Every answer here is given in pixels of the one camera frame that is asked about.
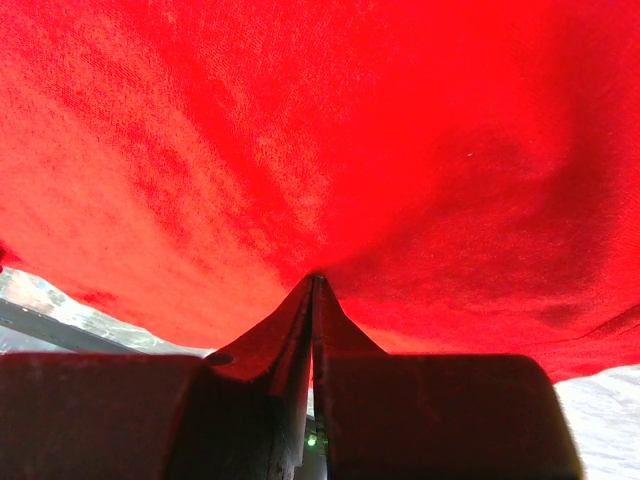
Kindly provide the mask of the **red t shirt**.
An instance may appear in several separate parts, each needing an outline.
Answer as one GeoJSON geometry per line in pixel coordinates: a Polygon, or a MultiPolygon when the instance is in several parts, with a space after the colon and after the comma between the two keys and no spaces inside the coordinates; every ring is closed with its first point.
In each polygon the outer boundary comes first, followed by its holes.
{"type": "Polygon", "coordinates": [[[639,360],[635,1],[5,1],[1,262],[220,347],[639,360]]]}

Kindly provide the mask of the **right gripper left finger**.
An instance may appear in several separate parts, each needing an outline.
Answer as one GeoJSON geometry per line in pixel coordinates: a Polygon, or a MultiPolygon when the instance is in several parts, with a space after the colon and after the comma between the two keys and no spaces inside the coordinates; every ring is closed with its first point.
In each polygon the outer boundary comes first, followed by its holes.
{"type": "Polygon", "coordinates": [[[303,459],[313,282],[205,358],[1,358],[5,479],[290,479],[303,459]]]}

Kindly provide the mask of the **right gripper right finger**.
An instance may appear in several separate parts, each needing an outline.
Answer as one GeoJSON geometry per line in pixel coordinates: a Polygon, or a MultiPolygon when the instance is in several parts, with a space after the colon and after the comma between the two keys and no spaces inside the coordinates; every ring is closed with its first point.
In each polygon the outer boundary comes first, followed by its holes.
{"type": "Polygon", "coordinates": [[[553,385],[510,354],[390,354],[311,291],[315,417],[332,479],[580,479],[553,385]]]}

